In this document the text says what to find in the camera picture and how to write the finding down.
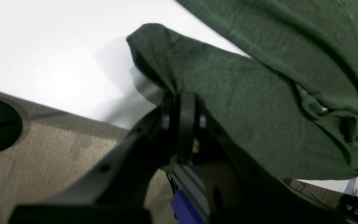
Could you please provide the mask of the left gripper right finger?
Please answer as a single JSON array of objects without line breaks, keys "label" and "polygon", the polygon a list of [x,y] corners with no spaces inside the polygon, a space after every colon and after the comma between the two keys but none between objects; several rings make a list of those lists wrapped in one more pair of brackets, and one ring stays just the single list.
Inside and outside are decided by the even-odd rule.
[{"label": "left gripper right finger", "polygon": [[179,164],[192,163],[199,154],[200,130],[205,127],[203,101],[195,93],[182,93],[179,98]]}]

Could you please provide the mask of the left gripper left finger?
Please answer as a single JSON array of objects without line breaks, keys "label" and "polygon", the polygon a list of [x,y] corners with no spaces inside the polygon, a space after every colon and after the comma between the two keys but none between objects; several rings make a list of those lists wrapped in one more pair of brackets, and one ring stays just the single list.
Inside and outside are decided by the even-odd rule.
[{"label": "left gripper left finger", "polygon": [[174,168],[177,156],[179,100],[172,93],[165,93],[161,103],[161,152],[164,157],[163,168]]}]

